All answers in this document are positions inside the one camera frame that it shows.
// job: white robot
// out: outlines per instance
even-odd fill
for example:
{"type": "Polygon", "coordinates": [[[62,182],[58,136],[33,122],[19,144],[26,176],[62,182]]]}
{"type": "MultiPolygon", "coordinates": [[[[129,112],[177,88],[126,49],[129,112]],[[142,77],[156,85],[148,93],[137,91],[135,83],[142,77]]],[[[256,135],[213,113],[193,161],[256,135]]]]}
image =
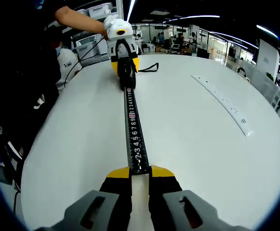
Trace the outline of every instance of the white robot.
{"type": "Polygon", "coordinates": [[[133,29],[130,23],[118,18],[118,15],[110,15],[104,21],[107,30],[108,54],[111,57],[112,67],[120,78],[120,87],[135,88],[135,73],[139,70],[139,58],[136,54],[137,45],[133,39],[133,29]],[[119,56],[119,50],[128,53],[124,57],[119,56]]]}

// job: white table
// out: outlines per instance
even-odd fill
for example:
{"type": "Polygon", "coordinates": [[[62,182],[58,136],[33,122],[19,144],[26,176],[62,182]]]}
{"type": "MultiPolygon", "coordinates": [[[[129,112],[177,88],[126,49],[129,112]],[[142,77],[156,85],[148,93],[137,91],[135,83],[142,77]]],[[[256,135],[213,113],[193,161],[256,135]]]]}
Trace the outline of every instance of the white table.
{"type": "MultiPolygon", "coordinates": [[[[280,119],[247,81],[216,61],[142,55],[135,96],[151,165],[231,225],[256,228],[280,197],[280,119]],[[223,106],[190,75],[207,78],[248,118],[244,136],[223,106]]],[[[51,226],[106,175],[127,163],[123,91],[110,61],[84,68],[61,93],[26,159],[22,208],[30,229],[51,226]]]]}

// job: white robot head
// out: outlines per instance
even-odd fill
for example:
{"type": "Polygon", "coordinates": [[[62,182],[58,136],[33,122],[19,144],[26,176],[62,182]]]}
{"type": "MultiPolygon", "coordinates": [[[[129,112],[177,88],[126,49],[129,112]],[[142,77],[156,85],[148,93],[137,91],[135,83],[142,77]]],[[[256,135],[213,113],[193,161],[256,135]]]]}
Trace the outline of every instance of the white robot head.
{"type": "Polygon", "coordinates": [[[117,14],[110,15],[104,21],[104,28],[107,30],[109,41],[132,38],[131,24],[118,17],[117,14]]]}

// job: tape measure blade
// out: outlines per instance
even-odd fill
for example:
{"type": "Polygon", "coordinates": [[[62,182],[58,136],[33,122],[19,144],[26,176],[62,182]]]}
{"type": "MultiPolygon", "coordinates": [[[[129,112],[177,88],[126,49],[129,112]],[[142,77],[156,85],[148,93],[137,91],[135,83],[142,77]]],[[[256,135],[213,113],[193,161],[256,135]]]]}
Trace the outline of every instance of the tape measure blade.
{"type": "Polygon", "coordinates": [[[149,163],[132,88],[125,88],[124,99],[128,164],[133,175],[146,174],[149,172],[149,163]]]}

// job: black cable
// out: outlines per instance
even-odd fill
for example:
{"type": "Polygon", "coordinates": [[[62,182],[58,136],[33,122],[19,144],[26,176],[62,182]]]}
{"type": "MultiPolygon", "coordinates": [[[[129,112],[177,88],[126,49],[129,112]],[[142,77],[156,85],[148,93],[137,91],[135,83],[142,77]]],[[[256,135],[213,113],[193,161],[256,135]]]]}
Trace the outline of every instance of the black cable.
{"type": "Polygon", "coordinates": [[[13,203],[13,213],[15,214],[15,207],[16,207],[16,196],[20,193],[20,191],[17,191],[14,195],[14,203],[13,203]]]}
{"type": "Polygon", "coordinates": [[[86,54],[85,55],[83,55],[83,57],[79,60],[79,61],[77,61],[77,63],[76,64],[74,64],[73,65],[73,67],[70,69],[70,71],[68,72],[68,74],[67,74],[67,76],[66,76],[66,78],[65,78],[65,81],[64,81],[64,87],[66,86],[66,81],[67,81],[67,78],[68,78],[68,76],[69,76],[69,74],[70,74],[70,72],[72,71],[72,69],[92,50],[92,49],[94,49],[97,45],[98,45],[98,43],[99,42],[101,42],[102,40],[104,39],[104,37],[102,37],[92,48],[90,48],[89,49],[89,51],[88,52],[86,52],[86,54]]]}
{"type": "Polygon", "coordinates": [[[139,70],[138,72],[156,72],[156,71],[158,71],[158,68],[159,68],[159,63],[155,63],[154,65],[152,65],[152,66],[150,66],[150,67],[148,67],[146,69],[139,70]],[[154,66],[157,66],[156,67],[157,69],[156,70],[150,70],[154,66]]]}

